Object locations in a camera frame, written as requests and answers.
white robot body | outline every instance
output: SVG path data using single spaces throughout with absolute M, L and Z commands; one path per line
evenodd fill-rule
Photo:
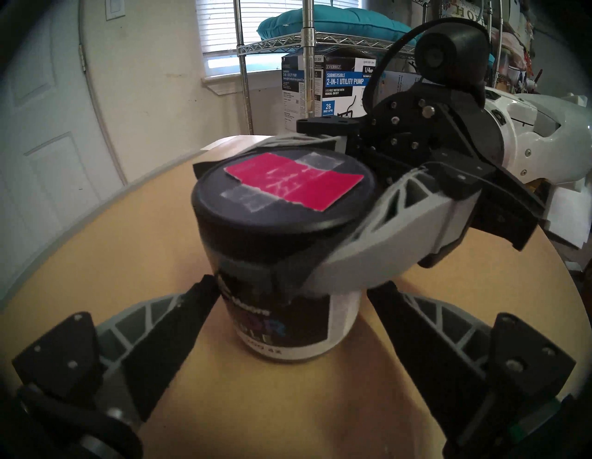
M 486 91 L 504 140 L 502 165 L 522 183 L 553 185 L 545 229 L 581 248 L 592 224 L 592 111 L 574 103 L 581 98 Z

cardboard box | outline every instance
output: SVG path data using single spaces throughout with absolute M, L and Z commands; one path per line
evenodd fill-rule
M 376 59 L 349 49 L 314 57 L 314 115 L 347 118 L 364 116 L 362 93 L 376 67 Z M 296 131 L 304 118 L 304 58 L 302 51 L 282 57 L 284 124 Z
M 410 89 L 421 77 L 418 73 L 383 72 L 378 83 L 378 97 L 376 101 L 380 102 L 391 94 Z
M 481 11 L 481 4 L 479 2 L 477 3 L 479 5 L 469 3 L 468 0 L 449 0 L 442 4 L 442 16 L 447 18 L 465 18 L 470 19 L 471 21 L 476 21 Z M 487 27 L 483 18 L 481 18 L 480 22 L 483 27 Z

pink tape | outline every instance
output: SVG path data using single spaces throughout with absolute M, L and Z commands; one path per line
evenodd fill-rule
M 314 154 L 318 157 L 311 157 L 312 153 L 307 155 L 309 163 L 314 161 L 332 167 L 340 164 L 333 158 Z M 363 175 L 313 168 L 304 162 L 263 153 L 224 170 L 243 185 L 319 211 L 329 208 L 363 178 Z

black cable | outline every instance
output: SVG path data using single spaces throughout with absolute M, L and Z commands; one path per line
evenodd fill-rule
M 470 19 L 465 18 L 440 18 L 434 21 L 429 21 L 428 23 L 424 23 L 418 25 L 416 28 L 410 30 L 405 35 L 403 35 L 400 39 L 395 41 L 391 45 L 391 47 L 387 50 L 386 54 L 383 56 L 381 61 L 376 65 L 370 80 L 368 81 L 368 85 L 362 94 L 362 106 L 364 107 L 364 111 L 366 113 L 370 113 L 373 108 L 374 103 L 374 91 L 378 86 L 378 82 L 380 81 L 380 77 L 384 70 L 386 70 L 388 63 L 395 57 L 398 52 L 409 43 L 412 39 L 417 37 L 420 33 L 425 32 L 427 29 L 432 28 L 435 25 L 443 24 L 443 23 L 458 23 L 458 24 L 466 24 L 471 25 L 473 27 L 482 30 L 485 35 L 487 35 L 487 30 L 480 24 L 477 24 L 475 21 L 471 21 Z
M 352 105 L 356 102 L 356 97 L 358 97 L 358 95 L 356 94 L 355 96 L 353 96 L 353 102 Z M 352 105 L 350 105 L 349 107 L 347 107 L 347 109 L 345 110 L 345 113 L 347 113 L 349 111 L 350 108 L 352 108 Z

round table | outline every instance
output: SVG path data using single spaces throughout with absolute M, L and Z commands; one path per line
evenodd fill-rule
M 11 389 L 20 381 L 10 360 L 70 314 L 88 311 L 97 325 L 211 272 L 189 199 L 192 164 L 256 140 L 232 137 L 132 185 L 34 270 L 0 318 L 0 363 Z M 584 306 L 540 228 L 522 252 L 471 229 L 434 268 L 416 265 L 395 281 L 489 325 L 502 311 L 525 320 L 577 361 L 560 396 L 577 391 L 590 370 Z M 139 434 L 146 458 L 440 458 L 445 443 L 365 296 L 347 338 L 297 364 L 250 352 L 218 300 Z

